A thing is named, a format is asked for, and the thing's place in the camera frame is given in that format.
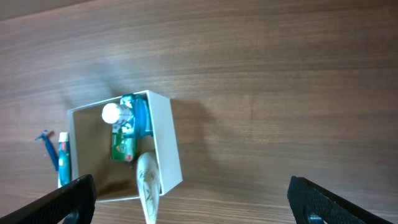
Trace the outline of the teal white toothpaste tube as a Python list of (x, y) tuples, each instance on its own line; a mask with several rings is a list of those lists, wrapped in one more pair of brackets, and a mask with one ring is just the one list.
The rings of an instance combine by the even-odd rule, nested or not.
[(61, 132), (58, 139), (58, 186), (70, 183), (71, 175), (69, 133)]

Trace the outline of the teal mouthwash bottle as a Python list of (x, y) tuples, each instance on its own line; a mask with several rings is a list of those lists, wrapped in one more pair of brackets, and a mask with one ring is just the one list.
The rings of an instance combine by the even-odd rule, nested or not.
[(141, 95), (123, 95), (119, 103), (108, 103), (103, 107), (102, 119), (118, 129), (125, 138), (153, 136), (149, 104)]

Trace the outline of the green white soap packet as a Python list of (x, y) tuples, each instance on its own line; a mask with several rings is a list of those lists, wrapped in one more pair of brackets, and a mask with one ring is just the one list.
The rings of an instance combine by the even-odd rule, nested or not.
[(137, 141), (125, 138), (121, 129), (112, 130), (111, 159), (115, 161), (131, 162), (136, 158)]

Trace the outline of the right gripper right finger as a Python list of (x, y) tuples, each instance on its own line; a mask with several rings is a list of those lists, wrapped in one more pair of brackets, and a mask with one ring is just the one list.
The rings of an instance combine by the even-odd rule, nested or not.
[(287, 198), (296, 223), (387, 223), (304, 177), (291, 177)]

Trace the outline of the white green-leaf lotion tube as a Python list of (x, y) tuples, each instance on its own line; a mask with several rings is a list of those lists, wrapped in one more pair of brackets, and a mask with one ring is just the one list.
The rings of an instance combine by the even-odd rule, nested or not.
[(137, 160), (137, 188), (147, 224), (156, 224), (161, 191), (159, 168), (153, 152), (145, 152)]

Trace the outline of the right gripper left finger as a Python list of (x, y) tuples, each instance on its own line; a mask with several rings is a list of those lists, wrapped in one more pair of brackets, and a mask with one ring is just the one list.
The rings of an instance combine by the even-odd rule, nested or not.
[(1, 217), (1, 223), (91, 223), (95, 202), (95, 183), (86, 174)]

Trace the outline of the blue disposable razor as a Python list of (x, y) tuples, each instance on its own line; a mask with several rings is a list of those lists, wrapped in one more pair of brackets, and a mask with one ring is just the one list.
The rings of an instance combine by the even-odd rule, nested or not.
[(57, 155), (55, 147), (52, 144), (52, 142), (50, 141), (48, 135), (49, 135), (49, 132), (47, 130), (44, 130), (39, 136), (37, 136), (35, 138), (35, 141), (38, 141), (40, 139), (43, 140), (43, 142), (45, 144), (45, 148), (51, 158), (54, 169), (58, 172), (58, 169), (59, 169), (58, 155)]

